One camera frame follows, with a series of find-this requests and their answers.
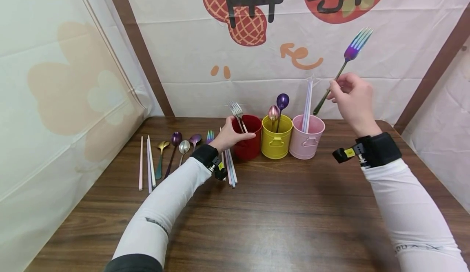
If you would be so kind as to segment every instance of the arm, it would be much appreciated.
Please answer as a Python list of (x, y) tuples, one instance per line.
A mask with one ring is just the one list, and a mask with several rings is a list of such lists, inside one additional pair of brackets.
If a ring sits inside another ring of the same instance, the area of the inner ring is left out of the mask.
[(176, 217), (210, 177), (210, 171), (190, 157), (160, 183), (130, 220), (104, 271), (163, 271), (168, 235)]
[[(327, 99), (338, 104), (356, 135), (381, 133), (374, 120), (372, 86), (355, 74), (331, 82)], [(438, 207), (402, 159), (364, 169), (405, 272), (467, 272)]]
[(402, 159), (363, 172), (402, 271), (469, 271), (441, 212)]

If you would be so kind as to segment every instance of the wrist strap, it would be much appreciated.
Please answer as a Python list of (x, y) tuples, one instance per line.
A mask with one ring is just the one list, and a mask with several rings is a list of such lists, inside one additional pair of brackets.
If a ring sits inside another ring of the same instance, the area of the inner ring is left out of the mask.
[(201, 145), (191, 154), (191, 157), (200, 161), (211, 172), (214, 171), (216, 179), (223, 180), (227, 176), (227, 170), (219, 159), (219, 152), (216, 148), (210, 145)]
[(362, 167), (372, 168), (389, 164), (401, 158), (401, 151), (389, 133), (370, 135), (356, 139), (356, 145), (351, 148), (339, 148), (333, 152), (338, 163), (359, 157)]

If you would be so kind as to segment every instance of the left hand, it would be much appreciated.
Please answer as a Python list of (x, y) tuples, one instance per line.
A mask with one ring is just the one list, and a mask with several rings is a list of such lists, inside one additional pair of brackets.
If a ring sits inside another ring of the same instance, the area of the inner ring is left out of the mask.
[(236, 133), (232, 127), (232, 120), (235, 117), (230, 116), (225, 120), (225, 125), (217, 137), (209, 144), (217, 149), (219, 154), (223, 151), (240, 142), (241, 140), (252, 139), (256, 136), (255, 133)]

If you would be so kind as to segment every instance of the fork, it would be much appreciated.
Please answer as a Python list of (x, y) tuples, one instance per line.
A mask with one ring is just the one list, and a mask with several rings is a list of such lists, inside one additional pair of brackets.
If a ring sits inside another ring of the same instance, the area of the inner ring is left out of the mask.
[(214, 130), (208, 130), (206, 144), (210, 144), (213, 140), (214, 140)]
[(240, 130), (242, 133), (247, 133), (248, 130), (246, 129), (245, 123), (243, 122), (243, 110), (237, 102), (229, 102), (230, 111), (236, 117), (238, 121), (238, 125), (240, 126)]
[[(351, 44), (347, 47), (346, 52), (344, 52), (344, 64), (343, 64), (343, 67), (341, 67), (338, 74), (336, 75), (335, 81), (338, 80), (338, 77), (341, 75), (341, 72), (343, 72), (343, 69), (346, 67), (346, 64), (349, 61), (356, 59), (362, 47), (367, 43), (370, 36), (372, 35), (372, 32), (374, 32), (372, 28), (363, 28), (361, 29), (361, 31), (359, 31), (357, 36), (352, 40)], [(318, 105), (315, 107), (315, 109), (313, 110), (313, 115), (318, 114), (318, 112), (320, 111), (320, 108), (324, 104), (326, 97), (328, 96), (329, 93), (330, 93), (330, 88), (326, 90), (325, 95), (323, 96), (321, 101), (318, 103)]]

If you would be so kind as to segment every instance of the red cup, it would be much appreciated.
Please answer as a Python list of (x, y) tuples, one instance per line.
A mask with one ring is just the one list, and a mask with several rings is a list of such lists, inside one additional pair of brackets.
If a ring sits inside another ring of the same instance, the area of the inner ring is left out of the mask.
[[(243, 122), (249, 133), (256, 133), (252, 139), (242, 140), (234, 145), (235, 155), (241, 160), (252, 160), (261, 151), (262, 144), (262, 121), (253, 115), (243, 115)], [(232, 120), (232, 127), (236, 133), (242, 133), (236, 118)]]

